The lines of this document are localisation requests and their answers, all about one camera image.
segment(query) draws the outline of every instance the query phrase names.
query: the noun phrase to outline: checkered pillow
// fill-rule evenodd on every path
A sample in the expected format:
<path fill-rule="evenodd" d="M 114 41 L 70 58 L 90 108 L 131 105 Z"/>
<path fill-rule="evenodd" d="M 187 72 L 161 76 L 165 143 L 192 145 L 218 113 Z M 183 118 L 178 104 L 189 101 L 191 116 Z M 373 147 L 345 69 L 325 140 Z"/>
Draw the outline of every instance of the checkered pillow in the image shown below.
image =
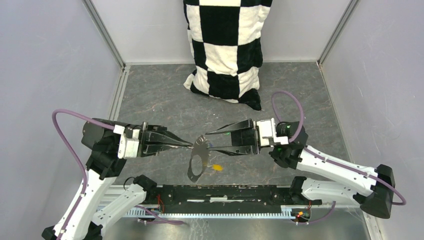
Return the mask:
<path fill-rule="evenodd" d="M 183 0 L 196 70 L 193 93 L 261 110 L 261 30 L 272 0 Z"/>

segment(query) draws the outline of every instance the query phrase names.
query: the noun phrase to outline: white wall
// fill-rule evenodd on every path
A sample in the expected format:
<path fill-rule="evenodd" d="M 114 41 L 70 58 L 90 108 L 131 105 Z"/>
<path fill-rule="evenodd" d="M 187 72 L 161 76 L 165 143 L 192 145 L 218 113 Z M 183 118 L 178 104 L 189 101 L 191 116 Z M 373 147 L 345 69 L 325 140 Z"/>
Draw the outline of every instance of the white wall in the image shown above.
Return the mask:
<path fill-rule="evenodd" d="M 380 221 L 386 240 L 424 235 L 423 15 L 423 1 L 361 1 L 323 65 L 352 159 L 392 167 L 408 201 Z"/>
<path fill-rule="evenodd" d="M 81 0 L 2 0 L 0 239 L 41 239 L 82 175 L 52 124 L 54 109 L 107 118 L 120 67 Z M 59 116 L 85 163 L 83 121 Z"/>
<path fill-rule="evenodd" d="M 183 0 L 93 0 L 127 63 L 191 63 Z M 274 0 L 262 30 L 265 61 L 316 61 L 349 0 Z"/>

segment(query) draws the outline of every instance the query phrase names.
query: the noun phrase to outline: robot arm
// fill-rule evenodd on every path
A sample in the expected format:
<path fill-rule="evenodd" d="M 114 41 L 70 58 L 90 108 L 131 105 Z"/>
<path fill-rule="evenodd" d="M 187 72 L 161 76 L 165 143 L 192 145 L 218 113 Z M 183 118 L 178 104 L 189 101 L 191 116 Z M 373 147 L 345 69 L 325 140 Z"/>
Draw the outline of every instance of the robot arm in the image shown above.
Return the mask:
<path fill-rule="evenodd" d="M 193 147 L 192 143 L 167 131 L 164 126 L 149 125 L 147 122 L 134 125 L 95 120 L 114 128 L 110 130 L 90 122 L 85 123 L 81 142 L 92 150 L 86 163 L 88 182 L 85 193 L 80 195 L 84 184 L 82 182 L 60 221 L 43 231 L 44 239 L 55 240 L 60 234 L 64 240 L 81 240 L 100 234 L 104 236 L 110 226 L 129 209 L 142 203 L 148 190 L 156 186 L 156 183 L 142 175 L 120 197 L 95 214 L 102 197 L 121 173 L 127 158 L 147 157 L 170 149 Z M 72 217 L 66 222 L 71 212 Z"/>
<path fill-rule="evenodd" d="M 306 144 L 308 135 L 305 128 L 302 126 L 298 131 L 298 126 L 299 122 L 276 124 L 273 118 L 261 121 L 248 119 L 207 132 L 206 135 L 231 135 L 231 146 L 214 146 L 209 148 L 211 151 L 237 156 L 256 155 L 263 148 L 273 148 L 269 154 L 280 167 L 306 171 L 333 180 L 295 177 L 292 187 L 300 191 L 296 192 L 298 196 L 311 201 L 359 205 L 366 213 L 388 219 L 393 192 L 381 182 L 395 187 L 392 169 L 386 165 L 377 168 L 362 166 L 325 154 Z"/>

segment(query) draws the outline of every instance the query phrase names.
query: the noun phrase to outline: gray floor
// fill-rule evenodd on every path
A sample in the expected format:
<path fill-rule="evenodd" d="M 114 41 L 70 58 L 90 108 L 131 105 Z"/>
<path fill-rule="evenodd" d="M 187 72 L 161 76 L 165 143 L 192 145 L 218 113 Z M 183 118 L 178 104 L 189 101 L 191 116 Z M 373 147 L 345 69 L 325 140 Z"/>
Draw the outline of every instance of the gray floor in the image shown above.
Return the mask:
<path fill-rule="evenodd" d="M 259 70 L 262 111 L 245 104 L 193 94 L 183 87 L 187 76 L 195 69 L 191 64 L 138 65 L 130 68 L 119 121 L 168 127 L 182 139 L 194 142 L 205 132 L 226 124 L 252 118 L 274 117 L 271 95 L 276 90 L 293 93 L 302 103 L 308 144 L 347 160 L 332 103 L 316 63 L 265 63 Z M 285 121 L 298 121 L 299 111 L 287 96 L 278 98 L 279 111 Z M 224 143 L 226 135 L 208 139 L 214 146 Z M 277 166 L 263 149 L 255 156 L 229 157 L 211 153 L 209 166 L 197 184 L 290 184 L 294 176 L 323 179 L 320 176 Z M 115 182 L 122 184 L 131 176 L 144 174 L 158 184 L 191 184 L 187 177 L 190 150 L 173 150 L 159 156 L 129 159 Z M 222 171 L 211 168 L 217 164 Z M 193 162 L 194 173 L 201 169 L 200 161 Z"/>

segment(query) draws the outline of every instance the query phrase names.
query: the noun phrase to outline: yellow object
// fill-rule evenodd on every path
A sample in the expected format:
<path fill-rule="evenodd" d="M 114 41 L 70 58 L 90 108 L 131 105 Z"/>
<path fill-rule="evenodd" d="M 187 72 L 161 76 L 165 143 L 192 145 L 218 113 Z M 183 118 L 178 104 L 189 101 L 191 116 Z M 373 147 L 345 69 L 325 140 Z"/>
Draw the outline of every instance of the yellow object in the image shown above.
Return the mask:
<path fill-rule="evenodd" d="M 212 165 L 212 168 L 213 168 L 215 171 L 222 171 L 222 170 L 224 169 L 221 165 L 218 165 L 218 164 L 214 164 L 214 165 Z"/>

